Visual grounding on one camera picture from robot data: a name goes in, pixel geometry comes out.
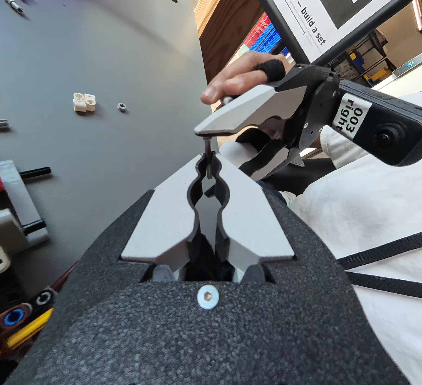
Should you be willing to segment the shelf of blue red bins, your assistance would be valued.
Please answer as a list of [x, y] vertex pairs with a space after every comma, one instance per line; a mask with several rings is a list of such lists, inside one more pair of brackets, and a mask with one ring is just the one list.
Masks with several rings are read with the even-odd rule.
[[260, 53], [270, 53], [271, 51], [276, 53], [279, 51], [284, 56], [289, 54], [289, 51], [283, 45], [277, 29], [266, 13], [263, 13], [256, 25], [252, 28], [239, 49], [238, 55], [242, 55], [246, 51]]

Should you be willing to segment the person's right hand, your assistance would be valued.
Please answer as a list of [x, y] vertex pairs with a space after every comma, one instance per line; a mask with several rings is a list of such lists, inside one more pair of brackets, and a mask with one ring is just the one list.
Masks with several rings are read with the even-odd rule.
[[268, 61], [279, 61], [286, 72], [292, 68], [283, 55], [264, 54], [248, 51], [220, 71], [201, 94], [200, 100], [207, 105], [215, 104], [228, 95], [241, 95], [260, 84], [268, 83], [265, 72], [256, 66]]

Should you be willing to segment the person's white shirt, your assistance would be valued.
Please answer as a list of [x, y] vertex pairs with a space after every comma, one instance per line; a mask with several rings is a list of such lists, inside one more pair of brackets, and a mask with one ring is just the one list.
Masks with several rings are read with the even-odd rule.
[[[302, 194], [276, 192], [339, 259], [421, 232], [422, 162], [389, 166], [324, 126], [335, 171]], [[421, 298], [353, 286], [378, 339], [411, 384], [422, 382]]]

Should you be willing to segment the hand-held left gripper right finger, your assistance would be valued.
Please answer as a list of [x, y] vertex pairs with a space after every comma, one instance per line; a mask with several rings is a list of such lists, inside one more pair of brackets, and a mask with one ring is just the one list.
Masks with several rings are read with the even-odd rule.
[[290, 260], [295, 253], [263, 188], [220, 154], [213, 154], [217, 213], [215, 251], [222, 280], [241, 282], [250, 266]]

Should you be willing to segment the dark grey lego axle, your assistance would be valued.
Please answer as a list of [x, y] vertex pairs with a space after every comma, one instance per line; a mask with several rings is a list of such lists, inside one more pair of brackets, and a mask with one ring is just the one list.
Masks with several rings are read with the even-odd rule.
[[213, 178], [213, 174], [212, 174], [213, 151], [211, 148], [211, 140], [212, 140], [212, 136], [203, 137], [203, 142], [204, 142], [204, 147], [205, 147], [204, 155], [205, 155], [205, 161], [206, 161], [206, 175], [209, 180]]

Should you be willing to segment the partly built lego model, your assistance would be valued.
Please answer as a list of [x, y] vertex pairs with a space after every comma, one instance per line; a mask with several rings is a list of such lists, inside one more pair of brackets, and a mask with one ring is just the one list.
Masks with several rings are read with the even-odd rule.
[[57, 296], [74, 270], [28, 297], [12, 269], [12, 256], [49, 239], [46, 223], [29, 195], [25, 181], [51, 175], [50, 167], [19, 172], [12, 160], [0, 163], [1, 384], [18, 366], [50, 319]]

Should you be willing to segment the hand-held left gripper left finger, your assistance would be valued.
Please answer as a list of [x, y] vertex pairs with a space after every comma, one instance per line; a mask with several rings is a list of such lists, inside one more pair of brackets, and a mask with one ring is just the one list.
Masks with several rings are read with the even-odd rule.
[[158, 185], [147, 203], [120, 259], [186, 268], [187, 280], [211, 279], [211, 245], [202, 234], [196, 208], [203, 196], [204, 154]]

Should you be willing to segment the wooden counter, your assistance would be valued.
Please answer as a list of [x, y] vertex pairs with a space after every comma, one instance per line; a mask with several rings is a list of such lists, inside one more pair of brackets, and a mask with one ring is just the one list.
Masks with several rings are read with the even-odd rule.
[[232, 60], [263, 13], [258, 0], [198, 0], [195, 18], [208, 83]]

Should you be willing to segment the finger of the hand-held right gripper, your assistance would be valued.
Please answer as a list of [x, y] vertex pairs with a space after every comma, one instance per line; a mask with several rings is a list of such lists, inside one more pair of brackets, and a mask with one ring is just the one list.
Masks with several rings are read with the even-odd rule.
[[197, 136], [225, 136], [239, 133], [248, 126], [283, 134], [285, 124], [303, 101], [307, 86], [277, 92], [259, 85], [217, 109], [194, 128]]
[[281, 139], [271, 140], [250, 161], [243, 163], [239, 170], [253, 181], [262, 180], [288, 165], [300, 153], [298, 147], [289, 149]]

